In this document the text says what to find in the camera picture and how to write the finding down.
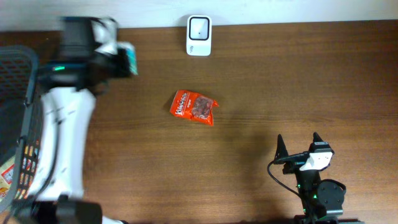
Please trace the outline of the green tissue pack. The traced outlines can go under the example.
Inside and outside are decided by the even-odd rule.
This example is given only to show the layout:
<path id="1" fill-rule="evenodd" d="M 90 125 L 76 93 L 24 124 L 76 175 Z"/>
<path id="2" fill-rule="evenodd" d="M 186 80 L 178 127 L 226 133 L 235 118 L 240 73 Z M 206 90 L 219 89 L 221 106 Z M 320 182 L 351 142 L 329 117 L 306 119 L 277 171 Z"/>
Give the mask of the green tissue pack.
<path id="1" fill-rule="evenodd" d="M 133 46 L 130 42 L 118 42 L 118 47 L 126 52 L 125 55 L 127 57 L 129 71 L 133 75 L 138 76 L 135 46 Z"/>

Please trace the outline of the red snack bag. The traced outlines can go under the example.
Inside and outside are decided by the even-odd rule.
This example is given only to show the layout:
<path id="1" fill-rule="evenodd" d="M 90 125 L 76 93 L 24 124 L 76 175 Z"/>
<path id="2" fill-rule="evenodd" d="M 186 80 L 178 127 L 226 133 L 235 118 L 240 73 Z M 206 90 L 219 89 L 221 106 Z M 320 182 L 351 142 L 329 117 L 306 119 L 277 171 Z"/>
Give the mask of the red snack bag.
<path id="1" fill-rule="evenodd" d="M 212 98 L 194 91 L 177 90 L 169 111 L 175 117 L 213 126 L 214 107 L 219 105 Z"/>

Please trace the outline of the beige wet wipes pack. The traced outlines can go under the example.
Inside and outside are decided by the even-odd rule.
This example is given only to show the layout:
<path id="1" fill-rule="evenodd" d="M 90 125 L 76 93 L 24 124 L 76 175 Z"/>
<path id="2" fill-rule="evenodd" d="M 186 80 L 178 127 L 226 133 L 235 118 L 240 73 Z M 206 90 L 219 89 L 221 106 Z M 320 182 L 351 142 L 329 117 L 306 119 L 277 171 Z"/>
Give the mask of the beige wet wipes pack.
<path id="1" fill-rule="evenodd" d="M 1 163 L 0 168 L 0 201 L 3 201 L 11 188 L 14 172 L 15 156 Z"/>

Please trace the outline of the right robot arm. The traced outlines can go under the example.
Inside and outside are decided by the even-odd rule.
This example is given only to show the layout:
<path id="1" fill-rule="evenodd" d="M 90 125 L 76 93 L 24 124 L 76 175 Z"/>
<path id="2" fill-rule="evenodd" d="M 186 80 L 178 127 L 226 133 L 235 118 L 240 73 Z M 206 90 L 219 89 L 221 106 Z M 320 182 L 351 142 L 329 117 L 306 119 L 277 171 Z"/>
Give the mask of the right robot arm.
<path id="1" fill-rule="evenodd" d="M 283 188 L 295 194 L 301 201 L 303 214 L 294 216 L 294 223 L 361 223 L 358 219 L 340 219 L 347 188 L 333 179 L 322 179 L 320 172 L 330 166 L 335 152 L 318 133 L 307 151 L 289 154 L 283 137 L 278 135 L 274 159 L 267 165 L 267 173 Z M 283 165 L 284 175 L 293 174 L 296 190 L 283 184 L 271 172 L 272 165 Z"/>

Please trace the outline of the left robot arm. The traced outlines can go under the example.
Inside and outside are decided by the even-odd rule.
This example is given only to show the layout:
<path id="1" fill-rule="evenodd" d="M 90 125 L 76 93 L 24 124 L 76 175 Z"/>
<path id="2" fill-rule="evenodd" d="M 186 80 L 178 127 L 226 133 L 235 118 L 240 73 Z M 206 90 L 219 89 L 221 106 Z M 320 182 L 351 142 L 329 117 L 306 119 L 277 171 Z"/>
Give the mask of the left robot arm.
<path id="1" fill-rule="evenodd" d="M 14 164 L 1 210 L 19 223 L 111 223 L 83 200 L 96 87 L 134 73 L 135 52 L 111 17 L 64 17 L 58 57 L 1 48 L 1 161 Z"/>

